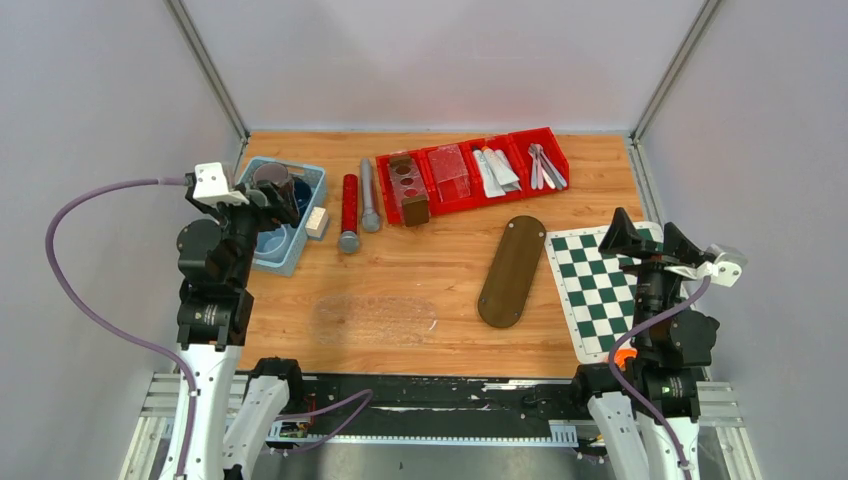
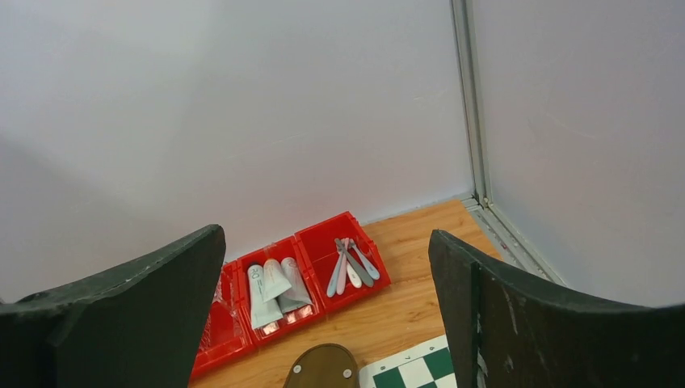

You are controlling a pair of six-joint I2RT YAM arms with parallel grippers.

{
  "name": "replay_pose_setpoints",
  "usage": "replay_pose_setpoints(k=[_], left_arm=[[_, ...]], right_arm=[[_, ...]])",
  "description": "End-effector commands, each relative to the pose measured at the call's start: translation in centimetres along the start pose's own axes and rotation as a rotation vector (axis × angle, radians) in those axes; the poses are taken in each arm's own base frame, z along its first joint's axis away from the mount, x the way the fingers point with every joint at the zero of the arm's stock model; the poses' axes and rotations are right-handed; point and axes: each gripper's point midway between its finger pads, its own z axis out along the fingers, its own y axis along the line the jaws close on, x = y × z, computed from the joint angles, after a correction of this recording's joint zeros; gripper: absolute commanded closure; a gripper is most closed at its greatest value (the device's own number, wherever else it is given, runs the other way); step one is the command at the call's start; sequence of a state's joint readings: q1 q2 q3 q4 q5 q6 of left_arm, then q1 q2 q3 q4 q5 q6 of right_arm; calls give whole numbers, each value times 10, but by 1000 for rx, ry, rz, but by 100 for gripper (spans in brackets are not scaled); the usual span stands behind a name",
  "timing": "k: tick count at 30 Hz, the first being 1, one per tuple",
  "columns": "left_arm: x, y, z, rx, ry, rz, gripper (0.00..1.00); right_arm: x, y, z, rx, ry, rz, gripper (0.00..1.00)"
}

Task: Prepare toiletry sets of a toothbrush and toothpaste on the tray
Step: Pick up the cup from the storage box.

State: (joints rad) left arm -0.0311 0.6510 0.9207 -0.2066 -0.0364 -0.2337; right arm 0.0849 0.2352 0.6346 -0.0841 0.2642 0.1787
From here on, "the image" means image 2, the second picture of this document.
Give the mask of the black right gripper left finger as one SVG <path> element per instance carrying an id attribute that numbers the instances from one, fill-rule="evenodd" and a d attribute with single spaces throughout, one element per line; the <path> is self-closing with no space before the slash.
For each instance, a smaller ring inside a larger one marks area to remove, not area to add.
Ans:
<path id="1" fill-rule="evenodd" d="M 205 226 L 1 306 L 4 387 L 185 387 L 225 258 Z"/>

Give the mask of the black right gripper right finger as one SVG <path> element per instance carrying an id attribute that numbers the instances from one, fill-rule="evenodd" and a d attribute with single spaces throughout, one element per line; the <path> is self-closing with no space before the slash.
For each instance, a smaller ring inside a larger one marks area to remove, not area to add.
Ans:
<path id="1" fill-rule="evenodd" d="M 429 260 L 460 387 L 681 387 L 684 307 L 581 293 L 444 230 Z"/>

